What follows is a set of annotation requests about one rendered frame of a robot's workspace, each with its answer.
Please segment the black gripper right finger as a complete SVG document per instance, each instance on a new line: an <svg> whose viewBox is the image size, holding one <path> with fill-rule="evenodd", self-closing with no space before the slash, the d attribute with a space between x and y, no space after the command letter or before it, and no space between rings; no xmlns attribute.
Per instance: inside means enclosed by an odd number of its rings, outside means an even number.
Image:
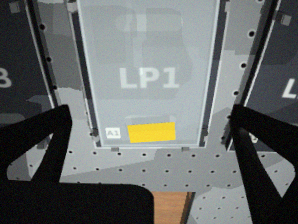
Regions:
<svg viewBox="0 0 298 224"><path fill-rule="evenodd" d="M298 126L234 104L230 129L252 224L298 224ZM264 169L249 133L294 166L295 177L283 197Z"/></svg>

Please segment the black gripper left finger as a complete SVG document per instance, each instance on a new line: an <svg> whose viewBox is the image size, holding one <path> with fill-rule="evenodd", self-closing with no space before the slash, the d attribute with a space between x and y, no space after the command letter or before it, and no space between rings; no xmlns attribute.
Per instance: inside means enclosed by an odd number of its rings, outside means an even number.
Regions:
<svg viewBox="0 0 298 224"><path fill-rule="evenodd" d="M8 166L50 134L44 157L30 181L59 182L72 130L68 104L0 128L0 179L7 178Z"/></svg>

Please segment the clear plastic microplate lid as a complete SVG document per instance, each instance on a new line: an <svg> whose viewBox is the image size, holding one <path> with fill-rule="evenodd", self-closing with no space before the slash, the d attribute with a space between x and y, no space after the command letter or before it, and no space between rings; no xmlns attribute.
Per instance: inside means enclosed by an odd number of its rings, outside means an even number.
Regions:
<svg viewBox="0 0 298 224"><path fill-rule="evenodd" d="M199 147L220 0L76 0L101 147Z"/></svg>

